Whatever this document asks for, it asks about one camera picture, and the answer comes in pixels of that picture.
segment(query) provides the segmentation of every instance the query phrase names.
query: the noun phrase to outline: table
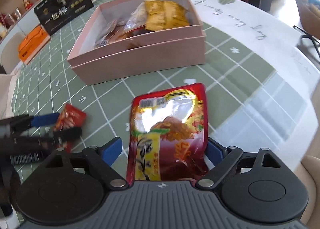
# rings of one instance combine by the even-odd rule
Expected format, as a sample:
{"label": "table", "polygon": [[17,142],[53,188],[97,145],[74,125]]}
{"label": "table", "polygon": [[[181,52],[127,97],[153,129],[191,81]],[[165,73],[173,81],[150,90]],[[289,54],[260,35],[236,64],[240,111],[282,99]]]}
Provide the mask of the table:
{"label": "table", "polygon": [[[292,51],[295,51],[292,44],[298,40],[299,35],[291,32],[288,26],[281,25],[277,19],[269,18],[272,16],[238,0],[219,0],[216,5],[202,2],[204,8],[210,10],[210,14],[205,14],[204,8],[199,7],[201,0],[192,0],[200,19],[204,21],[203,30],[207,35],[204,65],[169,69],[87,86],[71,70],[67,57],[94,9],[98,4],[108,1],[110,0],[97,0],[93,9],[55,33],[31,64],[23,67],[13,93],[12,109],[15,115],[26,112],[30,115],[60,112],[65,103],[73,104],[88,114],[82,138],[73,151],[79,152],[91,145],[102,146],[114,136],[119,136],[123,140],[123,150],[112,167],[125,177],[129,114],[133,98],[196,81],[206,87],[211,137],[225,146],[236,145],[245,151],[254,152],[261,147],[268,147],[291,169],[295,168],[317,129],[314,109],[309,99],[309,91],[313,90],[313,85],[306,84],[305,81],[309,78],[310,82],[316,82],[315,79],[320,76],[312,64],[308,64],[298,53],[295,54],[296,60],[292,58]],[[252,23],[250,19],[246,22],[242,20],[232,8],[233,14],[228,13],[228,5],[236,3],[240,4],[239,10],[245,5],[246,11],[253,10],[265,21],[270,21],[267,27],[243,28],[242,35],[246,36],[240,37],[239,32],[232,29]],[[225,16],[224,25],[221,20],[212,20],[213,16],[219,15]],[[275,31],[270,24],[271,27],[280,24],[277,28],[284,29],[275,34],[278,35],[277,38],[283,33],[289,37],[281,47],[276,43],[276,49],[268,42],[268,39],[272,42],[276,39],[272,37]],[[281,53],[288,50],[290,55],[288,52],[283,53],[286,65],[279,66],[279,62],[275,62],[273,57],[267,57],[268,49],[279,50]],[[292,68],[295,75],[289,76]],[[312,73],[312,77],[307,76],[306,72]],[[27,132],[29,136],[43,133],[45,127]],[[36,167],[37,164],[16,167],[21,181]]]}

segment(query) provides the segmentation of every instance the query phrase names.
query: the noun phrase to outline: red snack package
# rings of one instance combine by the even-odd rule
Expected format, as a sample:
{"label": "red snack package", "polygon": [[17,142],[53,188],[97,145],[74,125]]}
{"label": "red snack package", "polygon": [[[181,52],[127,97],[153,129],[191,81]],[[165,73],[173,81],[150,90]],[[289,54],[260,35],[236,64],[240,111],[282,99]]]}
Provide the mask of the red snack package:
{"label": "red snack package", "polygon": [[196,83],[140,95],[132,102],[126,179],[196,180],[208,172],[205,89]]}
{"label": "red snack package", "polygon": [[[87,114],[78,108],[72,106],[71,104],[66,103],[64,109],[60,113],[55,125],[54,131],[61,131],[71,127],[81,127]],[[67,151],[71,152],[72,149],[71,142],[64,142],[62,147]]]}

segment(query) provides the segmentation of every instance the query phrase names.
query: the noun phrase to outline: metal screw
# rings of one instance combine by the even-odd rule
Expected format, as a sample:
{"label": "metal screw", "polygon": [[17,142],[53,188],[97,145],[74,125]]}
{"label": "metal screw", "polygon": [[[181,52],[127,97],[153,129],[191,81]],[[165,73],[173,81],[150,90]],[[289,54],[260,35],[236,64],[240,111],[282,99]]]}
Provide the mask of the metal screw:
{"label": "metal screw", "polygon": [[211,179],[201,179],[198,184],[202,187],[211,187],[214,185],[214,182]]}
{"label": "metal screw", "polygon": [[123,179],[114,179],[110,182],[110,185],[113,187],[123,187],[126,185],[126,181]]}

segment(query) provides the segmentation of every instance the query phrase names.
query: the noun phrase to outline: pink box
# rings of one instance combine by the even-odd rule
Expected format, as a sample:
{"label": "pink box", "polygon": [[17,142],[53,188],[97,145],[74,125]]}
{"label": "pink box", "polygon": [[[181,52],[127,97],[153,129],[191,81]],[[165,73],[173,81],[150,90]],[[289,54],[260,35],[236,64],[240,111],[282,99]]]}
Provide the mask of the pink box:
{"label": "pink box", "polygon": [[[129,15],[143,1],[113,0],[94,11],[68,56],[73,71],[87,85],[204,63],[205,33],[189,0],[172,1],[188,10],[190,26],[142,34],[95,48],[108,22],[119,17],[119,12]],[[132,44],[139,47],[130,49]]]}

